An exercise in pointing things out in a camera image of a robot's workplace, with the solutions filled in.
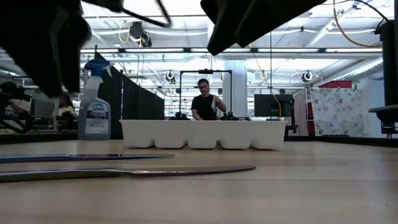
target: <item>black metal frame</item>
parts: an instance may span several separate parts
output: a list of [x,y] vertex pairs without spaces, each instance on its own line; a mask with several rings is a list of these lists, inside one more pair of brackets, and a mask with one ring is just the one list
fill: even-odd
[[[398,2],[395,2],[395,12],[398,13]],[[398,22],[386,21],[377,34],[382,42],[383,77],[384,77],[384,104],[380,108],[372,108],[370,113],[376,113],[381,122],[381,133],[391,138],[398,134],[395,125],[398,122]]]
[[181,94],[182,94],[182,74],[184,73],[199,73],[203,75],[212,75],[214,73],[221,73],[221,72],[228,72],[231,75],[231,83],[230,83],[230,92],[231,92],[231,99],[230,99],[230,107],[229,112],[232,112],[232,70],[212,70],[212,69],[203,69],[203,70],[182,70],[180,71],[180,105],[179,105],[179,113],[181,114]]

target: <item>ceiling light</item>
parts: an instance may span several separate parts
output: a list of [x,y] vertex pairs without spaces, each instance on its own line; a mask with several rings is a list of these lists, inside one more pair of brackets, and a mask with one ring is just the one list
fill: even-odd
[[143,48],[138,48],[138,49],[126,49],[126,52],[129,53],[146,53],[146,52],[183,52],[184,49],[182,48],[176,48],[176,49],[143,49]]
[[347,49],[326,49],[328,53],[372,53],[382,52],[381,48],[347,48]]
[[260,78],[262,78],[262,79],[267,79],[268,78],[268,74],[267,74],[267,72],[266,71],[262,71],[262,72],[260,72]]
[[[305,53],[305,52],[318,52],[319,49],[310,48],[296,48],[296,49],[272,49],[273,53]],[[258,49],[258,52],[271,52],[271,49]]]
[[310,71],[306,71],[303,76],[301,77],[301,80],[303,82],[309,82],[312,79],[312,73]]
[[80,53],[94,53],[95,50],[94,49],[81,49]]
[[225,49],[223,52],[250,52],[251,49]]
[[118,49],[97,49],[98,53],[118,53]]
[[191,52],[208,53],[209,51],[206,48],[201,48],[201,49],[191,49]]

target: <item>floral curtain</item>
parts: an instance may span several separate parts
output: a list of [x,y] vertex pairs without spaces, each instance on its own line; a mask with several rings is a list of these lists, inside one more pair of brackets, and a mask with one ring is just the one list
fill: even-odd
[[360,93],[349,88],[319,88],[309,93],[315,123],[315,135],[362,137],[363,112]]

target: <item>monitor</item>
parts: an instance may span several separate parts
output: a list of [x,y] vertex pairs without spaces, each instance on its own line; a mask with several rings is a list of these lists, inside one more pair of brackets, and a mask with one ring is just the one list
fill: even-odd
[[[281,116],[294,116],[294,99],[292,95],[275,95],[280,103]],[[279,105],[275,97],[269,94],[254,95],[254,115],[264,117],[279,117]]]

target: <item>desk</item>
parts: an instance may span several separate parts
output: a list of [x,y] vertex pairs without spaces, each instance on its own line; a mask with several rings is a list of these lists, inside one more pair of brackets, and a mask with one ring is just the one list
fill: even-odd
[[0,164],[1,171],[254,164],[232,174],[0,184],[0,223],[396,224],[398,150],[285,142],[281,151],[125,149],[122,141],[1,145],[1,154],[171,153],[173,159]]

